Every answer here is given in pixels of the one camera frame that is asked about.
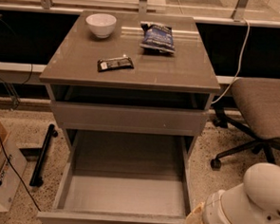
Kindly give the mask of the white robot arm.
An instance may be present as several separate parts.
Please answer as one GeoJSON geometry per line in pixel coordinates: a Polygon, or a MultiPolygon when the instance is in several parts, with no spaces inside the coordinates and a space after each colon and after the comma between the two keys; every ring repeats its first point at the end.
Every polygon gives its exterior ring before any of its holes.
{"type": "Polygon", "coordinates": [[[280,224],[280,166],[251,166],[241,184],[209,195],[183,224],[280,224]]]}

